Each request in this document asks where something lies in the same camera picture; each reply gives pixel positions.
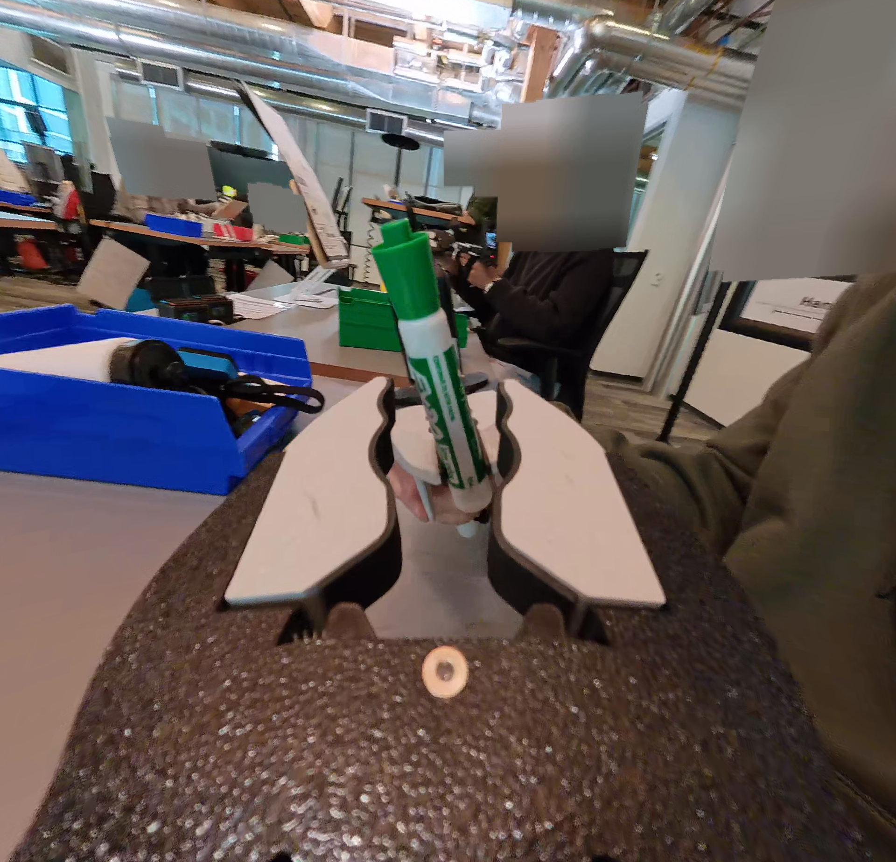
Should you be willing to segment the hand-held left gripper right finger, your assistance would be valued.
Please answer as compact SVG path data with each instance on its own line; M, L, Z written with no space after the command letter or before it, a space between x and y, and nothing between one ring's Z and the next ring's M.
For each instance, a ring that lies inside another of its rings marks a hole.
M661 610L666 594L603 448L516 382L497 389L496 493L487 577L521 616L553 607L566 628L603 609Z

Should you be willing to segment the wooden top standing desk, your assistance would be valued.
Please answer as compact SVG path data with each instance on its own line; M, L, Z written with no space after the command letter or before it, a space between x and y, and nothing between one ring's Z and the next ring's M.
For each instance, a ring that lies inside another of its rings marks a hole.
M368 211L369 220L377 225L409 217L404 201L363 197L361 202ZM476 221L464 211L455 213L423 205L413 205L410 211L413 218L425 229L476 228Z

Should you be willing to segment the white tablet stand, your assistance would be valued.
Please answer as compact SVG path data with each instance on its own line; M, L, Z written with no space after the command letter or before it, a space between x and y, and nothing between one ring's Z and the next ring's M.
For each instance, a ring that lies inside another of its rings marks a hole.
M324 268L319 265L293 284L279 301L288 308L336 308L340 301L340 287L351 287L351 284L348 268Z

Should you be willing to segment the green plastic bin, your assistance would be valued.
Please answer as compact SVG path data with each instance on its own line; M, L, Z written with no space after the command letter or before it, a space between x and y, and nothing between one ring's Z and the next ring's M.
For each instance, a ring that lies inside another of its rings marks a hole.
M400 299L396 308L387 293L339 287L339 341L344 348L404 352L399 322L431 315L438 296L424 301Z

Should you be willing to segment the white cylinder black cap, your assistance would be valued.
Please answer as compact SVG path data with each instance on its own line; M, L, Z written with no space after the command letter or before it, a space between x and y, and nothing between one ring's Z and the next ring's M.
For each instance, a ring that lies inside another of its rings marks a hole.
M80 379L106 385L185 391L186 365L170 345L151 339L113 338L1 356L6 371Z

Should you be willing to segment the black easel stand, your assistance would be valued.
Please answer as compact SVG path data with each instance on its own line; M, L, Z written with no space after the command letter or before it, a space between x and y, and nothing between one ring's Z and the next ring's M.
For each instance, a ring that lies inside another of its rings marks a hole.
M687 362L686 369L682 375L678 390L672 397L670 406L666 412L666 419L664 420L662 428L657 435L658 442L669 442L674 427L678 421L678 416L681 413L682 408L685 406L686 397L688 395L693 378L700 365L700 360L711 337L711 332L713 331L715 324L720 316L730 287L731 281L723 280L723 282L720 283L718 289L716 290L715 295L713 296L711 307L703 321L697 340L693 345L693 349Z

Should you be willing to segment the silver insulated duct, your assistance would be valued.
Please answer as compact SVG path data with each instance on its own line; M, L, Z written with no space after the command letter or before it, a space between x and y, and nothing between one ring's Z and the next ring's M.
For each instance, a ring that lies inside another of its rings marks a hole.
M168 39L245 49L268 58L279 54L281 61L290 63L335 63L338 68L382 74L395 65L393 47L192 0L4 1L81 21L91 18L157 32Z

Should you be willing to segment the printed instruction sheet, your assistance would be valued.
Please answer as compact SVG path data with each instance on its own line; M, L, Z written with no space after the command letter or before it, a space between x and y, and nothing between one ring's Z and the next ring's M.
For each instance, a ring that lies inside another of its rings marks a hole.
M342 236L328 196L286 122L279 112L250 90L245 82L235 80L233 84L242 103L277 146L281 159L288 165L305 201L310 204L323 248L334 264L332 268L347 268L350 264L350 247Z

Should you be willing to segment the grey board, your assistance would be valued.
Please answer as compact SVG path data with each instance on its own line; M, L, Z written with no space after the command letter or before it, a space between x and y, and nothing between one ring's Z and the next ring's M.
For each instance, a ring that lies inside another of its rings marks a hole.
M76 293L104 308L125 311L151 262L112 238L99 242L84 266Z

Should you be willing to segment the silver round elbow duct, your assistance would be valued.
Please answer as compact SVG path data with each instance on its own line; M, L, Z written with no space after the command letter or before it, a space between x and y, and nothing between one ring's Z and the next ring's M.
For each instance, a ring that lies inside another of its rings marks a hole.
M693 39L670 38L599 15L566 40L547 98L620 93L630 82L684 91L713 106L743 106L756 56Z

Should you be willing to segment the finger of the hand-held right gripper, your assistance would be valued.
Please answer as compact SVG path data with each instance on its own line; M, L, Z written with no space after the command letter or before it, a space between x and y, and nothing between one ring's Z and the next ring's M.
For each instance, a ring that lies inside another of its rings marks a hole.
M395 461L416 481L428 486L446 485L424 406L396 408L391 440Z
M497 428L497 393L476 392L468 396L469 408L483 447L491 476L496 476L500 433Z

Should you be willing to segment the black equipment case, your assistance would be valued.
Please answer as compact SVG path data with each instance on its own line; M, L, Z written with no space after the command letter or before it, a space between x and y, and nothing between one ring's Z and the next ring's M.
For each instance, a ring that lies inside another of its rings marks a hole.
M217 326L230 325L236 319L232 300L216 292L211 275L153 277L145 287L159 317Z

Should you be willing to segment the person's right hand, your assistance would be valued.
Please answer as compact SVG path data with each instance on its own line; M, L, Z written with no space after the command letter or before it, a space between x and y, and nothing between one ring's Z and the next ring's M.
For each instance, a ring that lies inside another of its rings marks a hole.
M412 477L413 476L398 463L392 465L388 474L388 480L396 499L418 519L414 510L418 497L412 483ZM445 525L460 526L470 521L470 516L455 505L454 498L448 487L441 485L434 486L433 499L436 522Z

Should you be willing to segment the green dry erase marker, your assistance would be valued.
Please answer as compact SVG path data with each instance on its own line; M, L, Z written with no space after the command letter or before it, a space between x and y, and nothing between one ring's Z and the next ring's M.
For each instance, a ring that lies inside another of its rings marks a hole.
M434 272L428 235L408 218L386 223L372 253L394 310L454 504L478 516L492 501L491 470L466 395L461 357Z

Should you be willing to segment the dark monitor screen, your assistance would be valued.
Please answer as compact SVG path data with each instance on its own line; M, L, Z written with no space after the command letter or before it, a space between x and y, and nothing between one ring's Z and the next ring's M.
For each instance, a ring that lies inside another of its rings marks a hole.
M216 191L224 193L226 187L235 191L236 197L248 202L250 184L269 184L292 193L293 176L284 161L256 155L258 151L233 144L211 141L206 145L210 170Z

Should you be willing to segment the black floor lamp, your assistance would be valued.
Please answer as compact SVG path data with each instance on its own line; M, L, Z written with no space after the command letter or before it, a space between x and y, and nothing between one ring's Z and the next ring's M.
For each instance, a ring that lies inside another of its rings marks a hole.
M404 154L406 152L417 152L420 150L421 144L420 142L413 138L405 135L404 133L382 133L380 139L383 144L395 150L395 166L393 173L393 181L392 184L389 185L386 190L387 198L389 200L398 200L400 199L400 180L402 174L402 163Z

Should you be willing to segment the black framed tag sign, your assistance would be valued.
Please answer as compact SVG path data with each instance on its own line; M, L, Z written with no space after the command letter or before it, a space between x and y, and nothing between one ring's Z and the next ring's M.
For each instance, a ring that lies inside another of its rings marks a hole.
M739 282L718 328L810 352L824 318L855 280L848 275Z

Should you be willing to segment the black mesh office chair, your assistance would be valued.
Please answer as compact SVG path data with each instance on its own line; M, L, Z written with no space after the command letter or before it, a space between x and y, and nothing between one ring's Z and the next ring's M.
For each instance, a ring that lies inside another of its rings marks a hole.
M590 362L647 255L647 252L600 253L601 266L597 272L565 283L569 290L564 290L562 295L570 300L566 319L575 315L575 327L538 328L535 339L510 328L501 336L478 328L484 351L499 362L512 364L532 375L542 398L565 406L581 421Z

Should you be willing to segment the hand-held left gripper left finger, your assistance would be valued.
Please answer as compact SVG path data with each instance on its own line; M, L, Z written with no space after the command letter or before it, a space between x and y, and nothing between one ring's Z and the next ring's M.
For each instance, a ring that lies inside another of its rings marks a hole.
M378 376L287 446L225 590L228 608L291 607L322 628L335 607L366 610L394 587L394 422L393 381Z

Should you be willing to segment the light blue case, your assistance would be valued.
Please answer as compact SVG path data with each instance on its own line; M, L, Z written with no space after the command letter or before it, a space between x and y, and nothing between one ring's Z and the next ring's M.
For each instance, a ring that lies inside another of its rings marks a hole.
M225 384L240 376L230 355L211 350L181 348L177 350L185 375L193 384Z

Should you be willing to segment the white foam panel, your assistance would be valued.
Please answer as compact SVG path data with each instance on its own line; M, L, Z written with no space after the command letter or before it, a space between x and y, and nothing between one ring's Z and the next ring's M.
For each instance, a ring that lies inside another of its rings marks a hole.
M808 352L713 330L686 395L686 406L726 427L759 405L770 386Z

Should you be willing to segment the long wooden workbench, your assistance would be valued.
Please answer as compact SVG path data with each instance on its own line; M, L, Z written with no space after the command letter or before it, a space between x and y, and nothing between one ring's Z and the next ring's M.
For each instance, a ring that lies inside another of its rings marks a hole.
M20 244L31 243L46 263L45 271L73 276L84 271L96 246L103 239L120 241L143 254L150 262L149 274L162 274L164 256L173 249L195 249L208 262L222 261L225 288L242 291L247 285L250 267L263 267L272 259L284 261L288 272L296 273L296 263L306 259L310 245L279 241L239 241L232 238L182 237L150 229L144 225L108 219L86 220L82 213L75 219L55 217L46 206L1 205L2 273L24 273L29 269Z

